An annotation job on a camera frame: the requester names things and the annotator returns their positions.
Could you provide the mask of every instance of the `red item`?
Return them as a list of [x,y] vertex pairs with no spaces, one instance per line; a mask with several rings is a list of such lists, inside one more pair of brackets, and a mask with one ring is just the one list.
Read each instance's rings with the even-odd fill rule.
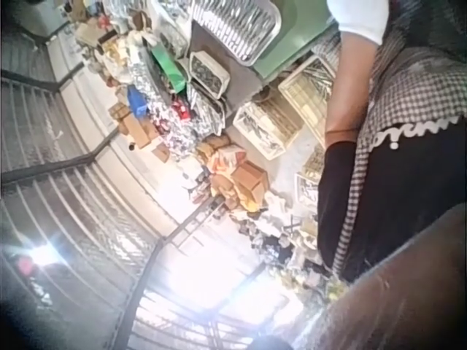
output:
[[30,276],[34,272],[34,261],[30,257],[20,257],[18,259],[18,269],[24,276]]
[[110,19],[106,15],[101,15],[97,20],[97,26],[99,28],[107,28],[110,26]]
[[180,120],[190,120],[191,119],[190,111],[188,111],[188,108],[185,106],[185,104],[179,98],[175,98],[172,101],[172,108],[175,109],[175,111],[177,112]]

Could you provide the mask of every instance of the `white sleeve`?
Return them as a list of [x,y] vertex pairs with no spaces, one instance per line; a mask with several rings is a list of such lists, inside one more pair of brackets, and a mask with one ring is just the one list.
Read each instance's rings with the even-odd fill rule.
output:
[[382,44],[389,18],[389,0],[328,0],[328,8],[340,31]]

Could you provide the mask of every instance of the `plastic container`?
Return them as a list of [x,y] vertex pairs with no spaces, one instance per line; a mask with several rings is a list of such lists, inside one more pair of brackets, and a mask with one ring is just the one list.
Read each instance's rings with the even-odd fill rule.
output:
[[329,85],[335,76],[335,71],[322,58],[313,55],[279,85],[279,91],[323,147]]
[[190,76],[218,100],[227,89],[230,74],[207,52],[192,52],[190,55]]
[[146,116],[147,113],[147,102],[143,94],[140,93],[134,85],[128,86],[127,92],[128,102],[130,104],[130,109],[133,112],[133,115],[137,119],[142,119]]

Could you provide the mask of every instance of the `gingham apron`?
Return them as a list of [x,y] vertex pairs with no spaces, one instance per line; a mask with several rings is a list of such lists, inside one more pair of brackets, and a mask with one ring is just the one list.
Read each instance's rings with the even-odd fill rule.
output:
[[[407,45],[406,38],[413,40],[407,36],[407,32],[413,27],[417,29],[416,34],[422,31],[427,33],[427,45],[442,47],[451,54],[456,53],[456,50],[457,53],[460,52],[458,49],[460,40],[452,39],[449,32],[444,32],[445,36],[440,34],[443,32],[440,27],[446,26],[443,20],[457,23],[452,19],[452,11],[444,4],[425,7],[419,0],[408,2],[404,5],[406,8],[403,16],[396,19],[385,37],[374,64],[370,84],[370,104],[357,140],[347,213],[332,266],[337,276],[340,275],[347,257],[360,194],[365,183],[368,157],[377,134],[396,124],[452,120],[453,117],[467,115],[466,65],[450,60],[445,53],[435,49],[427,47],[404,49]],[[426,25],[430,28],[421,28],[424,24],[419,20],[420,11],[446,15],[441,19],[440,15],[431,17],[432,22],[434,20],[439,22],[437,26],[427,21]],[[312,51],[336,69],[339,64],[339,47],[340,34],[334,27],[322,34],[312,46]]]
[[337,275],[344,267],[365,183],[368,157],[377,134],[396,124],[465,117],[467,66],[432,49],[405,49],[372,95],[373,103],[358,135],[347,213],[334,255],[333,271]]

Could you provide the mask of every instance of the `black sleeve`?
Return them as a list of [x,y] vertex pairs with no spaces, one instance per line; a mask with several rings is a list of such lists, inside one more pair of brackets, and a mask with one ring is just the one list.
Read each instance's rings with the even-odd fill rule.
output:
[[332,267],[349,200],[356,143],[332,144],[325,152],[323,175],[318,185],[317,247],[323,262]]

